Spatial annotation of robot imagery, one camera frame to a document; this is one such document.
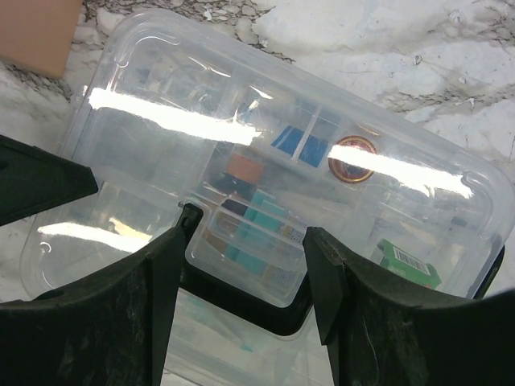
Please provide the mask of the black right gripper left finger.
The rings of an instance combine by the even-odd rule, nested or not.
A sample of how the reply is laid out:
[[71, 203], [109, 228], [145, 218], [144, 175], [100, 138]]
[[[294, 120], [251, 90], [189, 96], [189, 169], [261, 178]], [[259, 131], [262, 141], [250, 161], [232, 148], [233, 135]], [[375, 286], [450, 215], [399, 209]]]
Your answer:
[[172, 228], [31, 301], [1, 304], [3, 385], [159, 385], [186, 237]]

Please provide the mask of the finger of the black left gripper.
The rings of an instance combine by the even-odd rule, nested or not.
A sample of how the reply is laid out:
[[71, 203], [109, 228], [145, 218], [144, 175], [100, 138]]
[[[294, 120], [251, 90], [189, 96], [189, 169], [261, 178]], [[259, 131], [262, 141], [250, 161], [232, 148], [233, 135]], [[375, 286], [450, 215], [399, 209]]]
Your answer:
[[1, 225], [97, 192], [90, 168], [1, 136]]

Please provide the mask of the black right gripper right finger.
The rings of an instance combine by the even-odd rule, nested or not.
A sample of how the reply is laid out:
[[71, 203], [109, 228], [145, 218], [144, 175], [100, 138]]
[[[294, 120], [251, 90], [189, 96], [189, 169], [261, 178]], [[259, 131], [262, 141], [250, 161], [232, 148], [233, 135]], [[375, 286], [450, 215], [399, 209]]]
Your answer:
[[514, 292], [459, 298], [361, 257], [322, 228], [303, 240], [336, 385], [511, 385]]

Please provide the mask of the small green box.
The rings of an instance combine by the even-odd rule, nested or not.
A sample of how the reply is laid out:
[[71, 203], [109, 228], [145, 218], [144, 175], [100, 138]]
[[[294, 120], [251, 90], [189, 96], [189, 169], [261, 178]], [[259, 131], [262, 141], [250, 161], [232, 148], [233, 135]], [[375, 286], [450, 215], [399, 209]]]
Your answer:
[[441, 284], [440, 276], [431, 264], [420, 261], [387, 240], [377, 244], [381, 259], [379, 265], [415, 284], [436, 289]]

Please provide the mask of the clear medicine kit box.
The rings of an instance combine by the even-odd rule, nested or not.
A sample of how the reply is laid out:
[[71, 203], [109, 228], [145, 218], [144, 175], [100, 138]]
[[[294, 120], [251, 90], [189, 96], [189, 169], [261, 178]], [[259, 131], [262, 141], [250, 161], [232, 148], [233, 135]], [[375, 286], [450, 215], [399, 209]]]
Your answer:
[[300, 331], [281, 337], [216, 306], [238, 322], [252, 339], [254, 352], [207, 334], [199, 341], [185, 339], [177, 327], [179, 294], [163, 370], [163, 385], [331, 385], [328, 353], [320, 343], [315, 316], [310, 313]]

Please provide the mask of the teal bandage packet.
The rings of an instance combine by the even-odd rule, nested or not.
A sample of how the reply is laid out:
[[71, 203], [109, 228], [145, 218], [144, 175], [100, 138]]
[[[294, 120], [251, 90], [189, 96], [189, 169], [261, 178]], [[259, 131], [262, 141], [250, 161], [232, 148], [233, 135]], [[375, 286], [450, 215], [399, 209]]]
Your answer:
[[[264, 191], [257, 189], [251, 199], [251, 204], [267, 212], [274, 213], [277, 217], [285, 213], [285, 209], [275, 204], [275, 198], [268, 195]], [[276, 232], [281, 224], [278, 218], [268, 216], [262, 211], [244, 207], [243, 217], [251, 223]], [[239, 248], [228, 245], [225, 250], [225, 256], [231, 261], [240, 265], [246, 271], [261, 277], [266, 270], [268, 264], [261, 258], [257, 257], [258, 246], [267, 246], [270, 236], [265, 232], [255, 228], [252, 224], [243, 223], [236, 230], [238, 236], [242, 236], [247, 241], [248, 249], [251, 253], [247, 253]]]

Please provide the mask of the blue white tube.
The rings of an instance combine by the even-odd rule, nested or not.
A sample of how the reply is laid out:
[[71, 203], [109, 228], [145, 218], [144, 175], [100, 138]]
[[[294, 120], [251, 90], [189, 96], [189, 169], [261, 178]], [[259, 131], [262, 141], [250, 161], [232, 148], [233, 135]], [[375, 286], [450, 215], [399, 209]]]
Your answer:
[[[303, 135], [304, 132], [301, 129], [288, 125], [270, 145], [283, 153], [293, 156], [303, 139]], [[299, 153], [299, 161], [318, 167], [327, 149], [328, 142], [326, 140], [308, 135]]]

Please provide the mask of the brown syrup bottle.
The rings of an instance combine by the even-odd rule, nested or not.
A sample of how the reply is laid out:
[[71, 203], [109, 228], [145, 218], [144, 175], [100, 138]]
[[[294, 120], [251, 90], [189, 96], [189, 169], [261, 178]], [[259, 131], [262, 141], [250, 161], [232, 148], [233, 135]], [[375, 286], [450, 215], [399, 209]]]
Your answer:
[[249, 202], [253, 198], [263, 170], [263, 165], [239, 154], [233, 154], [221, 177], [212, 184], [218, 191], [232, 196], [222, 204], [222, 207], [243, 216], [247, 206], [241, 203], [241, 200]]

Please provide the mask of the clear teal pad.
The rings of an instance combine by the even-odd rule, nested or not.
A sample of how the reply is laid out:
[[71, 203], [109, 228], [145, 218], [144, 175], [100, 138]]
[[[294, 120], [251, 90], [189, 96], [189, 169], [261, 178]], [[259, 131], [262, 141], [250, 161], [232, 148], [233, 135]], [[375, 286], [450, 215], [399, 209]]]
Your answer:
[[207, 305], [199, 298], [180, 293], [179, 328], [185, 339], [199, 341], [207, 334], [214, 334], [246, 352], [254, 352], [252, 339], [238, 322], [231, 321], [221, 311]]

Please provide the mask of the orange plastic file organizer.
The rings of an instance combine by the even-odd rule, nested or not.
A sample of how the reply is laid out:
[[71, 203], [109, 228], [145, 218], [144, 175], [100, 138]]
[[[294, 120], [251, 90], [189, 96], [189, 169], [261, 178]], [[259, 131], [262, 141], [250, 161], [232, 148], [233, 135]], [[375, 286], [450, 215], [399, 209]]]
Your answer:
[[1, 60], [61, 78], [81, 7], [77, 0], [1, 0]]

